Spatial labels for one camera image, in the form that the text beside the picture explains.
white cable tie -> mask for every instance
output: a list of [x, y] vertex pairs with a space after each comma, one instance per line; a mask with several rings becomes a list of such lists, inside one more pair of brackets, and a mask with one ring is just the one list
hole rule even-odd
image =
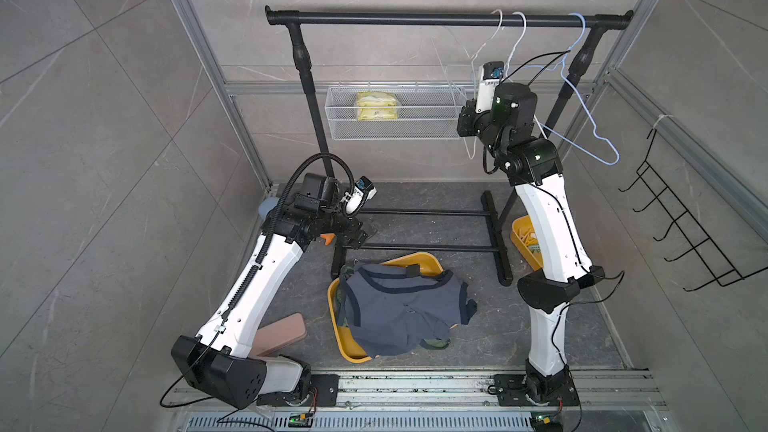
[[652, 125], [650, 128], [651, 128], [651, 129], [656, 129], [656, 126], [657, 126], [657, 125], [659, 125], [659, 122], [661, 122], [661, 120], [662, 120], [663, 118], [665, 118], [665, 117], [674, 117], [674, 116], [672, 116], [672, 115], [667, 115], [667, 114], [659, 114], [659, 118], [658, 118], [658, 119], [656, 119], [656, 122], [654, 122], [654, 124], [653, 124], [653, 125]]

black wire rack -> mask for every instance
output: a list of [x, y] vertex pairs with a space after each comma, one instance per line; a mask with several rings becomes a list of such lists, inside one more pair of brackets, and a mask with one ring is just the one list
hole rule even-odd
[[[657, 133], [656, 129], [652, 129], [652, 130], [650, 130], [650, 132], [648, 132], [648, 137], [646, 137], [646, 139], [650, 139], [650, 144], [648, 144], [648, 150], [645, 153], [645, 158], [643, 159], [643, 162], [635, 170], [635, 173], [638, 175], [638, 177], [634, 180], [634, 182], [632, 182], [630, 184], [629, 187], [627, 187], [627, 188], [620, 188], [619, 191], [620, 192], [627, 192], [627, 191], [629, 191], [630, 188], [634, 187], [634, 185], [637, 184], [638, 182], [642, 182], [643, 184], [645, 184], [645, 186], [648, 188], [650, 193], [654, 195], [654, 197], [650, 200], [650, 202], [648, 202], [648, 204], [645, 205], [645, 207], [642, 207], [640, 210], [637, 210], [636, 208], [632, 208], [632, 210], [634, 212], [642, 212], [646, 208], [650, 207], [650, 205], [653, 204], [654, 202], [658, 202], [658, 204], [662, 207], [662, 209], [667, 213], [669, 218], [672, 220], [672, 222], [669, 224], [669, 227], [667, 227], [667, 231], [664, 233], [664, 236], [662, 236], [661, 238], [654, 237], [654, 240], [656, 242], [663, 241], [664, 239], [667, 238], [667, 235], [669, 235], [670, 230], [672, 230], [672, 226], [676, 226], [677, 229], [680, 231], [680, 234], [682, 234], [683, 237], [685, 237], [685, 240], [688, 242], [688, 245], [690, 246], [685, 252], [683, 252], [682, 254], [677, 255], [677, 257], [675, 257], [675, 258], [664, 258], [664, 260], [667, 261], [667, 262], [675, 262], [675, 261], [681, 259], [682, 257], [685, 257], [686, 255], [688, 255], [691, 252], [693, 252], [694, 254], [696, 254], [698, 256], [699, 260], [701, 260], [701, 263], [704, 264], [704, 266], [706, 267], [706, 270], [712, 276], [712, 279], [706, 281], [705, 283], [699, 285], [698, 287], [694, 287], [694, 288], [683, 287], [683, 290], [685, 290], [686, 292], [697, 291], [697, 290], [699, 290], [699, 289], [701, 289], [701, 288], [703, 288], [703, 287], [705, 287], [705, 286], [707, 286], [709, 284], [712, 284], [714, 282], [716, 282], [721, 287], [726, 287], [728, 285], [735, 284], [736, 282], [741, 282], [745, 278], [752, 277], [754, 274], [759, 274], [760, 272], [763, 272], [763, 271], [767, 270], [768, 267], [763, 267], [762, 269], [754, 271], [754, 272], [749, 273], [749, 274], [743, 274], [743, 273], [739, 272], [739, 270], [731, 262], [731, 260], [728, 258], [728, 256], [725, 255], [725, 253], [720, 248], [720, 246], [717, 245], [715, 240], [712, 239], [712, 237], [709, 235], [709, 233], [706, 231], [706, 229], [699, 223], [699, 221], [696, 219], [696, 217], [690, 212], [688, 207], [686, 207], [685, 204], [683, 204], [683, 201], [680, 200], [680, 197], [677, 196], [677, 194], [674, 192], [674, 190], [672, 190], [672, 188], [669, 187], [667, 182], [661, 177], [661, 175], [659, 175], [659, 173], [656, 171], [656, 169], [648, 162], [648, 155], [650, 154], [651, 147], [654, 146], [654, 139], [656, 139], [656, 133]], [[664, 185], [664, 187], [660, 191], [654, 192], [654, 190], [648, 184], [648, 181], [646, 181], [644, 176], [646, 175], [646, 173], [648, 173], [648, 171], [653, 172], [656, 175], [656, 177], [658, 178], [658, 180]], [[682, 209], [684, 210], [681, 214], [679, 214], [677, 216], [673, 216], [672, 212], [670, 212], [670, 208], [672, 208], [672, 207], [667, 207], [661, 201], [660, 197], [665, 192], [668, 192], [667, 195], [674, 197], [674, 199], [680, 204], [680, 207], [682, 207]], [[701, 230], [701, 233], [704, 234], [704, 240], [701, 240], [701, 241], [697, 242], [696, 244], [694, 244], [690, 240], [689, 234], [686, 234], [686, 231], [683, 230], [683, 228], [678, 223], [678, 221], [681, 220], [685, 216], [688, 216], [690, 219], [692, 219], [694, 221], [696, 226]], [[702, 256], [702, 254], [701, 254], [701, 252], [699, 250], [699, 247], [701, 247], [702, 245], [707, 244], [707, 243], [713, 245], [714, 248], [717, 250], [717, 252], [723, 257], [725, 262], [728, 264], [728, 270], [725, 273], [716, 274], [712, 270], [712, 267], [710, 266], [710, 264]]]

yellow plastic bag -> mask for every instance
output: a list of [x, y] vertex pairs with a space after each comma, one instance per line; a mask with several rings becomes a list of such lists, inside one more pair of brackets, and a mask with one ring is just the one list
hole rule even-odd
[[397, 98], [387, 92], [358, 92], [355, 105], [358, 120], [397, 119]]

yellow tray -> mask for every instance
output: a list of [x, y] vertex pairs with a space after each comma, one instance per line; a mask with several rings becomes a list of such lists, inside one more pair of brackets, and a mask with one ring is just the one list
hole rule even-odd
[[[418, 264], [422, 274], [438, 275], [442, 273], [442, 267], [437, 257], [428, 252], [417, 252], [408, 254], [405, 257], [394, 258], [391, 261], [384, 262], [384, 265], [396, 265], [406, 267], [408, 265]], [[352, 332], [349, 327], [339, 327], [336, 325], [336, 314], [333, 313], [333, 297], [336, 295], [336, 288], [339, 287], [339, 279], [334, 280], [328, 287], [328, 306], [331, 309], [331, 322], [333, 323], [333, 333], [336, 334], [336, 343], [339, 345], [339, 352], [342, 357], [354, 364], [360, 364], [371, 360], [362, 347], [352, 338]]]
[[516, 218], [512, 223], [512, 234], [509, 235], [512, 243], [518, 248], [525, 261], [531, 265], [533, 270], [539, 270], [544, 266], [544, 260], [541, 252], [531, 252], [529, 245], [538, 244], [538, 240], [532, 237], [534, 234], [531, 216]]

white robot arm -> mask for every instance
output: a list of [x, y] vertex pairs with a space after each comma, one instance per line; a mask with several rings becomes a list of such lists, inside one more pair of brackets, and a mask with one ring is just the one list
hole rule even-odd
[[[302, 189], [286, 206], [291, 186], [313, 160], [329, 156], [348, 174], [352, 190], [343, 196], [335, 178], [308, 173]], [[242, 409], [264, 394], [303, 400], [309, 393], [310, 366], [278, 357], [248, 358], [256, 331], [283, 279], [310, 242], [333, 233], [336, 240], [358, 248], [373, 230], [355, 215], [376, 189], [351, 172], [333, 154], [316, 154], [294, 172], [283, 195], [266, 217], [254, 252], [234, 286], [195, 337], [180, 336], [171, 356], [187, 383]]]
[[532, 137], [536, 94], [524, 84], [507, 82], [503, 70], [504, 62], [480, 67], [477, 99], [462, 108], [456, 130], [482, 141], [484, 164], [489, 153], [494, 171], [507, 174], [536, 231], [544, 265], [520, 278], [518, 290], [531, 312], [528, 397], [544, 404], [569, 380], [563, 356], [567, 304], [604, 274], [576, 232], [557, 149], [545, 138]]

